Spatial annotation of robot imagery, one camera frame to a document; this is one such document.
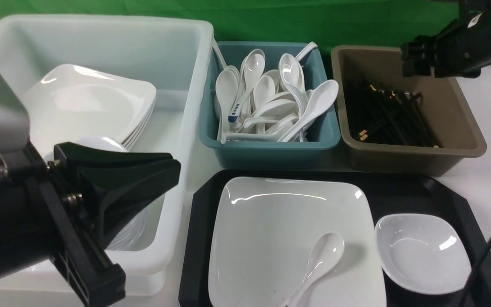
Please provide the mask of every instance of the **white bowl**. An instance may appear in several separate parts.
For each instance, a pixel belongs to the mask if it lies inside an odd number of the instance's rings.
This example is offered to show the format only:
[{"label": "white bowl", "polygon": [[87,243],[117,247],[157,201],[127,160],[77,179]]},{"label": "white bowl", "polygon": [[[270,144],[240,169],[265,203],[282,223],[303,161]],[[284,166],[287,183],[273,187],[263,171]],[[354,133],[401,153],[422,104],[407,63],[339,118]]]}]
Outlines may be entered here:
[{"label": "white bowl", "polygon": [[94,134],[124,143],[152,110],[155,87],[89,68],[56,67],[22,97],[31,142],[42,156],[55,144]]},{"label": "white bowl", "polygon": [[458,234],[442,218],[393,214],[376,224],[382,268],[399,286],[425,295],[459,291],[471,264]]},{"label": "white bowl", "polygon": [[328,232],[346,241],[339,264],[303,307],[386,307],[367,198],[340,182],[238,177],[223,190],[208,290],[214,307],[279,306],[301,284],[310,251]]}]

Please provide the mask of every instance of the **white ceramic spoon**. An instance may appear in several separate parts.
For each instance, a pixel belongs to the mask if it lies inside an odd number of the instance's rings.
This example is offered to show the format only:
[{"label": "white ceramic spoon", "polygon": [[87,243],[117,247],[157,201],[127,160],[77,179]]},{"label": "white ceramic spoon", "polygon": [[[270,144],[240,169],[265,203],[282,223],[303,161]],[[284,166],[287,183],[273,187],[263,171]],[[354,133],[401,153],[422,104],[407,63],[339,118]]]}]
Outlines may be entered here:
[{"label": "white ceramic spoon", "polygon": [[244,103],[246,103],[247,99],[253,92],[253,88],[259,78],[263,75],[263,71],[265,70],[265,58],[260,54],[252,54],[248,56],[247,61],[245,61],[244,66],[244,80],[245,80],[245,93],[244,95],[238,99],[232,109],[230,114],[228,115],[228,122],[235,123],[238,121],[238,117],[242,113],[242,108]]},{"label": "white ceramic spoon", "polygon": [[280,126],[279,130],[266,134],[254,134],[254,133],[228,133],[226,135],[227,140],[232,141],[264,141],[264,142],[276,142],[286,131],[293,127],[292,122],[288,122],[284,126]]},{"label": "white ceramic spoon", "polygon": [[302,284],[281,307],[296,307],[308,288],[325,276],[339,263],[344,254],[344,239],[339,233],[322,235],[314,245],[306,266]]},{"label": "white ceramic spoon", "polygon": [[263,105],[259,110],[255,111],[252,117],[270,117],[279,115],[288,115],[289,113],[296,113],[297,104],[294,101],[287,99],[279,99],[271,101],[266,105]]},{"label": "white ceramic spoon", "polygon": [[240,75],[244,74],[244,67],[246,65],[247,58],[249,58],[252,55],[261,55],[263,58],[266,58],[265,52],[262,51],[261,49],[253,49],[242,61],[242,66],[240,66]]},{"label": "white ceramic spoon", "polygon": [[306,92],[304,89],[304,72],[302,71],[302,66],[300,66],[294,56],[283,54],[278,64],[278,70],[281,78],[280,83],[284,89],[287,85],[292,85],[301,92]]},{"label": "white ceramic spoon", "polygon": [[240,81],[240,72],[238,71],[238,68],[236,68],[236,66],[228,65],[226,69],[232,71],[232,73],[236,77],[236,80],[238,80],[238,82]]},{"label": "white ceramic spoon", "polygon": [[278,121],[274,126],[271,126],[266,132],[272,133],[274,131],[281,130],[283,127],[287,127],[289,123],[294,124],[298,121],[298,116],[296,114],[289,114],[285,116],[280,121]]},{"label": "white ceramic spoon", "polygon": [[225,69],[226,68],[225,58],[222,57],[221,50],[219,49],[219,45],[217,44],[215,38],[212,40],[212,48],[213,51],[215,52],[215,55],[217,56],[217,59],[219,60],[221,68]]},{"label": "white ceramic spoon", "polygon": [[276,95],[270,97],[269,102],[276,101],[279,99],[294,100],[294,98],[295,97],[293,95],[291,95],[291,93],[289,93],[289,92],[281,92],[281,93],[277,93]]},{"label": "white ceramic spoon", "polygon": [[244,124],[239,132],[241,133],[250,133],[251,129],[255,127],[255,125],[259,124],[276,124],[279,122],[281,118],[279,116],[271,116],[271,117],[250,117],[244,120]]},{"label": "white ceramic spoon", "polygon": [[[302,93],[299,89],[292,86],[291,84],[286,85],[289,93],[293,95],[294,100],[297,103],[298,108],[298,117],[304,116],[304,112],[306,111],[306,107],[308,106],[308,98],[306,97],[306,93]],[[304,137],[304,130],[302,129],[298,134],[298,139],[300,142],[304,142],[306,138]]]},{"label": "white ceramic spoon", "polygon": [[274,80],[274,84],[276,85],[276,93],[279,92],[279,84],[280,84],[280,76],[279,76],[279,70],[269,70],[263,74],[263,76],[269,76]]},{"label": "white ceramic spoon", "polygon": [[217,95],[217,100],[219,101],[221,112],[217,140],[220,140],[221,144],[224,144],[224,134],[230,132],[230,124],[227,120],[227,116],[230,114],[232,103],[236,100],[236,95],[238,93],[238,81],[232,71],[223,70],[220,73],[215,83],[215,93]]},{"label": "white ceramic spoon", "polygon": [[279,142],[289,142],[294,139],[302,128],[329,110],[337,99],[338,88],[338,82],[334,80],[327,80],[320,84],[312,93],[304,115],[296,122],[291,130],[280,138]]},{"label": "white ceramic spoon", "polygon": [[297,54],[295,59],[297,59],[298,62],[302,61],[302,59],[304,59],[304,57],[306,57],[306,55],[308,55],[308,53],[310,53],[312,50],[316,49],[317,47],[318,47],[318,45],[316,45],[316,43],[311,41],[310,43],[308,43],[308,45],[306,45],[306,47],[304,47],[304,49],[302,49]]},{"label": "white ceramic spoon", "polygon": [[269,76],[262,76],[253,88],[255,110],[260,109],[263,105],[268,103],[274,95],[276,95],[276,85],[274,84],[274,80]]},{"label": "white ceramic spoon", "polygon": [[290,54],[283,54],[278,64],[280,73],[280,82],[283,86],[286,84],[294,84],[298,82],[299,71],[296,67],[297,60]]}]

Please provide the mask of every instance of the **stack of plates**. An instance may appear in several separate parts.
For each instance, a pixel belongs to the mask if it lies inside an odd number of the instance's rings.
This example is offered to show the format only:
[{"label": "stack of plates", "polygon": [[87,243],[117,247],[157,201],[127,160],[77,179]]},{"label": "stack of plates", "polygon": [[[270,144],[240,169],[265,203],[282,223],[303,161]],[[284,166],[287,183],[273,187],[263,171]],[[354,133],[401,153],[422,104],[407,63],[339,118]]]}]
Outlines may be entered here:
[{"label": "stack of plates", "polygon": [[58,66],[21,97],[31,121],[31,142],[43,157],[58,143],[97,134],[130,150],[149,121],[155,98],[149,82],[71,64]]}]

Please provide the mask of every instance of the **gray box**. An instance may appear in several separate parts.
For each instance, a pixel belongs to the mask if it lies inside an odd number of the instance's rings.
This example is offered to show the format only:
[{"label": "gray box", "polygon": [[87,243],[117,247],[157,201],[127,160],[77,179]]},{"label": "gray box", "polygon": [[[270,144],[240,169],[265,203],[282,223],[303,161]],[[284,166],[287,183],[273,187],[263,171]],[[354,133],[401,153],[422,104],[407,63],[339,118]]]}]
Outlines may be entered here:
[{"label": "gray box", "polygon": [[[339,46],[331,52],[333,76],[341,85],[337,97],[342,140],[352,166],[359,171],[422,173],[440,176],[464,158],[487,149],[479,125],[456,78],[403,78],[401,51],[389,47]],[[398,90],[423,93],[420,109],[442,148],[370,144],[349,132],[344,90],[346,82],[382,82]]]}]

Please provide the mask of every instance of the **black cable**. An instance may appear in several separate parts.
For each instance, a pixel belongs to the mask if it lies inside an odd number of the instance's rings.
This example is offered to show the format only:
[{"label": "black cable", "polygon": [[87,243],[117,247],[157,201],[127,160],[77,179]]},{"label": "black cable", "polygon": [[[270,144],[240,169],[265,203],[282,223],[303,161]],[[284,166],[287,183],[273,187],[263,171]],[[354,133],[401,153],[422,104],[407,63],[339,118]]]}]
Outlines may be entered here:
[{"label": "black cable", "polygon": [[467,295],[469,295],[469,292],[471,291],[471,287],[473,286],[473,282],[475,282],[475,279],[477,278],[477,275],[481,270],[481,266],[486,260],[486,257],[488,256],[490,251],[491,251],[491,237],[486,245],[485,250],[482,252],[481,257],[473,265],[471,274],[469,274],[469,278],[467,278],[467,281],[465,282],[465,286],[463,287],[462,295],[459,299],[458,307],[464,307],[465,301],[467,299]]}]

